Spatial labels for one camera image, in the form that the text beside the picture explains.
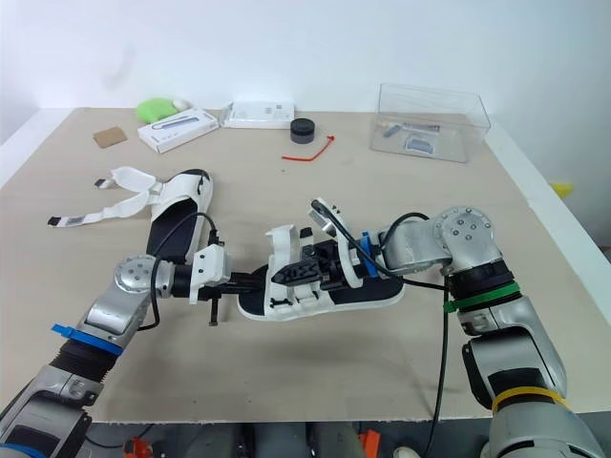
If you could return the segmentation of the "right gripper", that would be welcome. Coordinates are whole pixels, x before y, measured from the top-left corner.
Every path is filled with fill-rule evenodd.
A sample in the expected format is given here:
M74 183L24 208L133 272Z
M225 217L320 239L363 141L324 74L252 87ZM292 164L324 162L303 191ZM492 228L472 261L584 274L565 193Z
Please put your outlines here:
M320 281L322 290L346 289L348 282L340 262L337 243L326 240L315 243L313 249L315 260L288 264L273 274L271 281L284 286Z

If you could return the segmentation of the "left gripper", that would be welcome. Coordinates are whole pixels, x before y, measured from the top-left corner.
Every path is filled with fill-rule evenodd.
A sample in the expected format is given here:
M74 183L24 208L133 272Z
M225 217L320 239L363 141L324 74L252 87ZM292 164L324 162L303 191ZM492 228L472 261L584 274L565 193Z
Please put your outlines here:
M237 295L241 292L265 290L266 272L232 272L227 279L206 279L203 283L203 300L219 300L223 295Z

